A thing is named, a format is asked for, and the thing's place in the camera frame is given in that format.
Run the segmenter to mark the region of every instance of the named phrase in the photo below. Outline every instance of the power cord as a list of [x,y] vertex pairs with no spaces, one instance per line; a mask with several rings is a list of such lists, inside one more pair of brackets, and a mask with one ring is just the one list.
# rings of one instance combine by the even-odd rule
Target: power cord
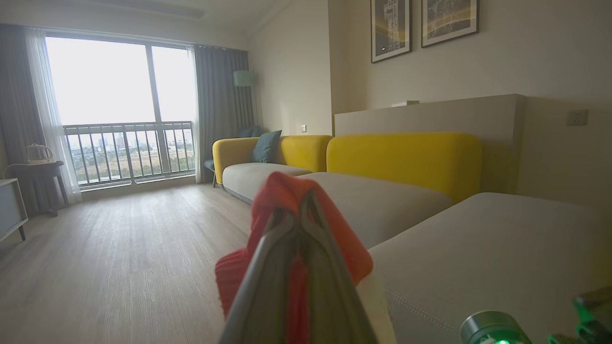
[[17,165],[19,165],[19,166],[29,166],[27,163],[12,163],[9,166],[6,166],[6,168],[4,169],[4,172],[2,172],[2,179],[6,179],[6,177],[5,177],[6,171],[8,171],[11,166],[17,166]]

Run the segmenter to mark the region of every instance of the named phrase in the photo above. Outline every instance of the picture frame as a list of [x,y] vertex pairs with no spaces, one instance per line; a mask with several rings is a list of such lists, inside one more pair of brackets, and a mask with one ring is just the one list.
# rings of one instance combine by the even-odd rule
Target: picture frame
[[421,0],[421,47],[428,48],[480,31],[479,0]]
[[370,0],[371,62],[412,51],[412,0]]

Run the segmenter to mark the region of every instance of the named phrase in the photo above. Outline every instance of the sliding glass door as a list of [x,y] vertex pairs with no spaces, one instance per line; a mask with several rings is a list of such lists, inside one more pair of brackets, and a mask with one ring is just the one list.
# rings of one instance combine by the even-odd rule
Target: sliding glass door
[[194,173],[186,49],[64,37],[47,49],[81,188]]

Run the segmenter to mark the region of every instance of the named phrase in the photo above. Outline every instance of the red cloth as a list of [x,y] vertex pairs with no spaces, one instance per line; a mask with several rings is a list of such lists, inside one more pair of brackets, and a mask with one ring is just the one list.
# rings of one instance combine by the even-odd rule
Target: red cloth
[[[274,172],[255,197],[251,208],[251,235],[247,246],[221,258],[215,267],[217,286],[225,316],[230,311],[236,293],[255,254],[255,249],[266,229],[275,208],[281,207],[300,218],[299,207],[304,196],[310,191],[323,209],[329,228],[332,230],[353,284],[357,285],[374,268],[370,254],[361,244],[340,211],[325,191],[315,181]],[[289,338],[288,343],[308,343],[308,302],[307,271],[304,263],[297,259],[293,263],[289,286]]]

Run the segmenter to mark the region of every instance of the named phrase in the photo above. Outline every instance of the electrical outlet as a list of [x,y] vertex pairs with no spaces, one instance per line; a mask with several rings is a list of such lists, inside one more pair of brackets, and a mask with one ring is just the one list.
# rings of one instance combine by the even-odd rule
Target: electrical outlet
[[406,105],[415,105],[415,104],[418,104],[418,103],[419,103],[418,100],[404,100],[403,102],[391,104],[391,107],[392,108],[405,107]]
[[567,125],[586,125],[589,122],[589,110],[575,110],[567,113]]

